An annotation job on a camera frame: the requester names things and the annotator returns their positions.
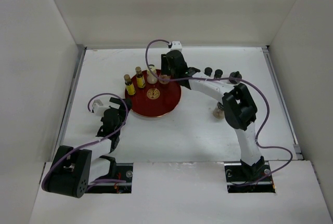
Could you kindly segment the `pink lid spice jar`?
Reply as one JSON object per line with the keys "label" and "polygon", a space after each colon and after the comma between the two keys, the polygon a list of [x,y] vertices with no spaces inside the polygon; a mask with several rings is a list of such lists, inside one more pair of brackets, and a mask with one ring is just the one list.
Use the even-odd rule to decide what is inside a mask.
{"label": "pink lid spice jar", "polygon": [[160,74],[159,76],[159,83],[165,85],[170,82],[171,77],[165,74]]}

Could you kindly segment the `cream squeeze bottle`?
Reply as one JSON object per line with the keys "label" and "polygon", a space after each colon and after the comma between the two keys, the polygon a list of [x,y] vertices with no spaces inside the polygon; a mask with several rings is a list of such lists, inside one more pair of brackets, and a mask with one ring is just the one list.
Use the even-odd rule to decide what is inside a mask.
{"label": "cream squeeze bottle", "polygon": [[158,79],[156,67],[153,64],[150,64],[147,68],[147,82],[149,84],[156,84]]}

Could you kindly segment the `yellow label bottle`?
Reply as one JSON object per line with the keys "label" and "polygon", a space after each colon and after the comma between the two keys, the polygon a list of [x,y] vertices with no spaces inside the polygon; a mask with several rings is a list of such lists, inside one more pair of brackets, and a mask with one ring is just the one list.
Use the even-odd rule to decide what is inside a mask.
{"label": "yellow label bottle", "polygon": [[126,91],[128,95],[133,96],[136,93],[135,87],[133,85],[132,79],[128,74],[124,75],[124,81],[126,86]]}
{"label": "yellow label bottle", "polygon": [[146,86],[146,83],[141,67],[136,67],[135,72],[136,72],[135,76],[136,76],[137,86],[138,88],[143,89]]}

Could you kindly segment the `yellow label bottle front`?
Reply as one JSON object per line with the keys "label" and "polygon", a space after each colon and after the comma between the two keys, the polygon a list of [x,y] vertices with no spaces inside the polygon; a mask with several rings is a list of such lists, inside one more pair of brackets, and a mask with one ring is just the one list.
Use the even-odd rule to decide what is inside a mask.
{"label": "yellow label bottle front", "polygon": [[136,93],[135,87],[133,85],[132,79],[128,74],[124,75],[124,81],[126,86],[126,91],[128,95],[133,96]]}

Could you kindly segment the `black grinder top jar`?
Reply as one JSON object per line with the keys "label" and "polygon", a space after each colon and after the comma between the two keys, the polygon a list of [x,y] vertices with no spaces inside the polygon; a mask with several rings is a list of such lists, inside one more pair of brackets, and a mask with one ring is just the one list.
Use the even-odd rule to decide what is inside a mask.
{"label": "black grinder top jar", "polygon": [[242,79],[242,75],[239,71],[231,72],[229,75],[229,82],[231,84],[238,84],[240,83],[240,80]]}

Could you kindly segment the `dark lid nut jar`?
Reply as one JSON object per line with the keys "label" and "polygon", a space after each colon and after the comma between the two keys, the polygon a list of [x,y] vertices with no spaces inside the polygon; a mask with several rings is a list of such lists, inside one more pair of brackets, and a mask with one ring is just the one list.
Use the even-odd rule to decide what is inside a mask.
{"label": "dark lid nut jar", "polygon": [[213,116],[217,119],[223,119],[224,118],[224,107],[220,102],[218,102],[216,104],[216,107],[213,110]]}

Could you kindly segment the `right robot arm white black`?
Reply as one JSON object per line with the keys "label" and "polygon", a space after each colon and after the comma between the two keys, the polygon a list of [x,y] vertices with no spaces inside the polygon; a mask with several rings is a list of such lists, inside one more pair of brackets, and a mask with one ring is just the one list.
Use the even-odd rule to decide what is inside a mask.
{"label": "right robot arm white black", "polygon": [[182,53],[172,50],[161,55],[161,71],[190,90],[198,91],[217,100],[224,111],[224,118],[237,135],[241,151],[241,174],[254,180],[264,165],[264,158],[255,143],[255,121],[258,111],[247,86],[210,81],[199,69],[188,67]]}

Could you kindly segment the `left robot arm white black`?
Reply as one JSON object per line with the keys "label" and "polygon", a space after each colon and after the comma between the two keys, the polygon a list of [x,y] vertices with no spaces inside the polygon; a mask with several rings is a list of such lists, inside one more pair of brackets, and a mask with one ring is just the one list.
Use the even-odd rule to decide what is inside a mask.
{"label": "left robot arm white black", "polygon": [[132,103],[114,94],[109,102],[115,106],[103,104],[96,97],[88,102],[88,110],[101,117],[97,138],[76,148],[60,146],[41,183],[42,190],[75,198],[85,193],[131,191],[133,165],[118,164],[110,154],[120,141],[120,130]]}

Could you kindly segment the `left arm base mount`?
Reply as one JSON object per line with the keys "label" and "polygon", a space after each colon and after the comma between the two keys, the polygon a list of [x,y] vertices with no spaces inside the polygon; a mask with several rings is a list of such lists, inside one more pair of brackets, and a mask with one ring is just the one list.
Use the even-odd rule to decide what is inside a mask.
{"label": "left arm base mount", "polygon": [[104,155],[91,165],[87,193],[129,194],[133,171],[133,163],[117,163],[114,157]]}

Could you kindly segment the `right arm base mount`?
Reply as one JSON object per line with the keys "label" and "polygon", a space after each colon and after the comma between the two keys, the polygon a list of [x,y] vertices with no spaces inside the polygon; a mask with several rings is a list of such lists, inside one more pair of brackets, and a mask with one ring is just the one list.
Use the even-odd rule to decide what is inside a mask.
{"label": "right arm base mount", "polygon": [[261,177],[271,172],[268,162],[259,170],[259,174],[249,179],[242,170],[240,163],[225,163],[225,177],[228,193],[275,193],[275,185],[272,176]]}

